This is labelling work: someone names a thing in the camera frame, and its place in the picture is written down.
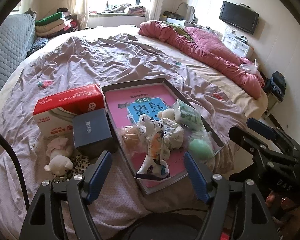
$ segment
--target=pink quilt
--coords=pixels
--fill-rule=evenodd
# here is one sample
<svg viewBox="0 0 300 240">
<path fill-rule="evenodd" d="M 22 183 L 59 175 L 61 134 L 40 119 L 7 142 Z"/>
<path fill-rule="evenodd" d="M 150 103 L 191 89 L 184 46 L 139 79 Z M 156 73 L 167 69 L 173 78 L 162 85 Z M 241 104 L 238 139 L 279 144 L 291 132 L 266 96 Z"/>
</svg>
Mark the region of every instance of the pink quilt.
<svg viewBox="0 0 300 240">
<path fill-rule="evenodd" d="M 254 99 L 260 98 L 264 86 L 263 80 L 239 68 L 242 63 L 249 63 L 250 61 L 234 55 L 212 34 L 194 29 L 196 28 L 188 27 L 186 31 L 195 43 L 178 34 L 171 26 L 156 20 L 141 23 L 139 34 L 167 42 L 188 56 L 218 70 Z"/>
</svg>

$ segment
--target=silver bolt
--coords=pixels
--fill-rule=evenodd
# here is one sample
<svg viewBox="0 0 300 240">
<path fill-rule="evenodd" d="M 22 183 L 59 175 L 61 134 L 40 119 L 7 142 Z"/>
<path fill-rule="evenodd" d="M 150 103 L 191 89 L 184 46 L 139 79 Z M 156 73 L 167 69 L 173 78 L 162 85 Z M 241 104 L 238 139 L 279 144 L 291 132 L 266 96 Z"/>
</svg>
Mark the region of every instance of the silver bolt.
<svg viewBox="0 0 300 240">
<path fill-rule="evenodd" d="M 42 186 L 47 186 L 47 185 L 49 185 L 49 183 L 50 183 L 50 181 L 47 180 L 47 179 L 45 179 L 45 180 L 41 183 L 41 185 L 42 185 Z"/>
<path fill-rule="evenodd" d="M 253 186 L 254 185 L 254 181 L 252 179 L 247 179 L 246 183 L 249 185 L 249 186 Z"/>
<path fill-rule="evenodd" d="M 222 176 L 220 174 L 213 174 L 213 178 L 216 180 L 221 180 Z"/>
<path fill-rule="evenodd" d="M 81 180 L 83 178 L 83 176 L 81 174 L 77 174 L 73 178 L 74 178 L 74 180 Z"/>
</svg>

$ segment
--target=red box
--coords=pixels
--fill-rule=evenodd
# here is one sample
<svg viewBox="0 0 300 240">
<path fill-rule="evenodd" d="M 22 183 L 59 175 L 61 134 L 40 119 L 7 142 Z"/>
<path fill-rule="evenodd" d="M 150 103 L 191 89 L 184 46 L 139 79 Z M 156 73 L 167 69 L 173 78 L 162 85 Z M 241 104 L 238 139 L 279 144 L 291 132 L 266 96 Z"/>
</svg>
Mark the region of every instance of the red box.
<svg viewBox="0 0 300 240">
<path fill-rule="evenodd" d="M 104 108 L 103 94 L 98 84 L 63 91 L 38 100 L 33 118 L 45 137 L 72 132 L 72 118 Z"/>
</svg>

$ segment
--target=lavender blanket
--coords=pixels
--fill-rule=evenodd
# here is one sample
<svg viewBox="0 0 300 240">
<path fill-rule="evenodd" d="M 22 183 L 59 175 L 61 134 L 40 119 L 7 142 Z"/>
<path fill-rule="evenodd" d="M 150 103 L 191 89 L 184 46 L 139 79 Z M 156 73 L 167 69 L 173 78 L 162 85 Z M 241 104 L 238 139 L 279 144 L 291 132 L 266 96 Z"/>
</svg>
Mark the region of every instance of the lavender blanket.
<svg viewBox="0 0 300 240">
<path fill-rule="evenodd" d="M 18 156 L 30 201 L 40 183 L 52 179 L 52 175 L 44 171 L 49 161 L 45 156 L 48 141 L 32 118 L 37 100 L 89 83 L 100 82 L 104 86 L 148 78 L 169 80 L 219 135 L 225 147 L 209 163 L 210 168 L 220 173 L 233 168 L 236 149 L 228 131 L 234 125 L 244 127 L 245 115 L 216 85 L 131 35 L 119 34 L 94 42 L 70 37 L 56 50 L 25 67 L 0 113 L 0 133 Z M 52 80 L 53 84 L 46 88 L 38 86 L 46 80 Z M 179 208 L 194 199 L 188 178 L 143 196 L 120 153 L 115 153 L 101 194 L 89 210 L 101 236 L 106 239 L 150 212 Z M 62 205 L 69 239 L 76 239 L 67 204 Z M 18 239 L 25 215 L 16 170 L 0 147 L 0 230 L 8 239 Z"/>
</svg>

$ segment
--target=television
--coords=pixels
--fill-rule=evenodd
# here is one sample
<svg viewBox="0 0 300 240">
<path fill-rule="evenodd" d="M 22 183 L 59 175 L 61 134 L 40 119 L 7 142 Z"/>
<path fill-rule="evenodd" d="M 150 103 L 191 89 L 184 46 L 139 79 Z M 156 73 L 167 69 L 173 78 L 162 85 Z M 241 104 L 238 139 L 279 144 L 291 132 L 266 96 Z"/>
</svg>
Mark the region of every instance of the television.
<svg viewBox="0 0 300 240">
<path fill-rule="evenodd" d="M 223 1 L 219 19 L 253 34 L 259 21 L 259 14 L 245 5 Z"/>
</svg>

